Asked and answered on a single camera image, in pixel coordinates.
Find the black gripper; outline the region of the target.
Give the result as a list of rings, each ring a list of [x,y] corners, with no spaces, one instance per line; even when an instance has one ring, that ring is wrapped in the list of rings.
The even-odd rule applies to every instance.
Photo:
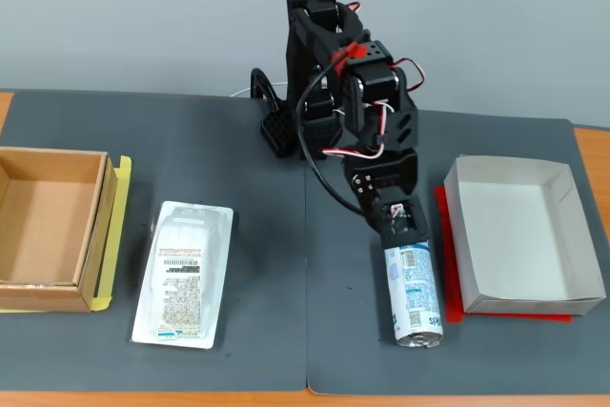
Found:
[[[392,206],[409,202],[417,180],[414,149],[385,153],[377,159],[350,160],[350,186],[365,217],[381,217]]]

